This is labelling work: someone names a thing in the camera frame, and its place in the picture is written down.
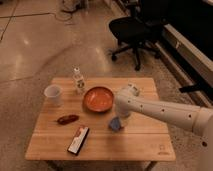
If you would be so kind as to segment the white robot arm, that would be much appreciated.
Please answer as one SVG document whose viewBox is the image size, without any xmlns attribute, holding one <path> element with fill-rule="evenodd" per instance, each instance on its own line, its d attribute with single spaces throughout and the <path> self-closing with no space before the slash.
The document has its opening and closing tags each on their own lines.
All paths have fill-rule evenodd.
<svg viewBox="0 0 213 171">
<path fill-rule="evenodd" d="M 212 108 L 145 99 L 139 96 L 134 85 L 127 84 L 115 95 L 115 110 L 120 119 L 126 119 L 136 112 L 200 136 L 197 171 L 213 171 Z"/>
</svg>

